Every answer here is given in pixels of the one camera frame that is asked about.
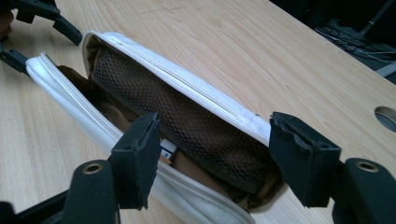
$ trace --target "black clamp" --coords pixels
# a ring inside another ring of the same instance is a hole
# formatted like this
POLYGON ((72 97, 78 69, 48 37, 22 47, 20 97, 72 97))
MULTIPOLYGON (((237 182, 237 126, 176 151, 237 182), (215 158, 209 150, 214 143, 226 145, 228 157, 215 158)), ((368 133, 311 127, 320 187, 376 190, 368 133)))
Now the black clamp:
POLYGON ((160 154, 157 114, 142 116, 108 161, 88 161, 75 170, 69 190, 17 215, 10 203, 0 202, 0 224, 118 224, 119 209, 148 208, 160 154))
POLYGON ((339 161, 341 148, 294 116, 274 112, 269 149, 299 201, 327 207, 333 221, 396 223, 396 181, 382 165, 364 159, 339 161))
MULTIPOLYGON (((53 28, 70 39, 75 45, 82 40, 81 32, 68 20, 61 16, 61 10, 56 7, 54 0, 2 0, 0 12, 17 9, 17 20, 32 23, 35 16, 55 21, 53 28)), ((12 49, 5 52, 0 43, 0 60, 19 72, 29 76, 26 72, 27 58, 12 49)))

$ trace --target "bag opening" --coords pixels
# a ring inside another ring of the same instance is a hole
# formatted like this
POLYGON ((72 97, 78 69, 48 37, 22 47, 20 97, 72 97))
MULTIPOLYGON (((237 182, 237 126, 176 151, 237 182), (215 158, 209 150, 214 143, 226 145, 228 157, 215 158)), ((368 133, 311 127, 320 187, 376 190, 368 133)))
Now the bag opening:
POLYGON ((89 78, 59 69, 116 127, 158 112, 162 137, 179 148, 171 166, 246 210, 269 203, 283 186, 268 148, 195 103, 146 67, 93 36, 89 78))

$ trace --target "small label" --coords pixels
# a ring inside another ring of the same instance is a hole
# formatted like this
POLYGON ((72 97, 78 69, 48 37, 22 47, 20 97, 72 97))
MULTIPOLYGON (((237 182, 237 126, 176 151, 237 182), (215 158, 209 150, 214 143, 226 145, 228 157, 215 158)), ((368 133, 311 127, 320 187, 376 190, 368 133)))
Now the small label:
POLYGON ((170 160, 176 149, 177 146, 168 140, 163 139, 161 141, 161 154, 163 154, 166 159, 170 160))

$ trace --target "brown mesh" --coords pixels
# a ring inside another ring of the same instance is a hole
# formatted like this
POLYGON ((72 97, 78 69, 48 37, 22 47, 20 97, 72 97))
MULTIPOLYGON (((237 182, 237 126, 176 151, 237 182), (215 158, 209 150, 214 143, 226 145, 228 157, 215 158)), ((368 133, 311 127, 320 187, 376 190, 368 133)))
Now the brown mesh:
POLYGON ((99 51, 101 57, 90 76, 93 82, 137 114, 158 112, 162 132, 208 172, 248 193, 258 193, 280 178, 265 145, 136 61, 107 48, 99 51))

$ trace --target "wooden table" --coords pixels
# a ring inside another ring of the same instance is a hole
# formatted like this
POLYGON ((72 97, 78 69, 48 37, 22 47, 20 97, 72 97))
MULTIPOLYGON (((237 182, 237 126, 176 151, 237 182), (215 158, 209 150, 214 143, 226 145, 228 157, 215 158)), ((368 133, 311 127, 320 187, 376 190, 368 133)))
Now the wooden table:
MULTIPOLYGON (((396 176, 396 133, 375 109, 396 108, 396 87, 268 1, 68 0, 62 15, 81 31, 115 31, 186 67, 269 119, 292 114, 342 147, 396 176)), ((5 46, 84 73, 80 49, 35 19, 14 21, 5 46)), ((80 164, 105 155, 29 78, 0 63, 0 200, 17 212, 68 189, 80 164)), ((303 208, 288 191, 258 223, 332 223, 329 208, 303 208)), ((122 212, 123 223, 178 223, 149 199, 148 211, 122 212)))

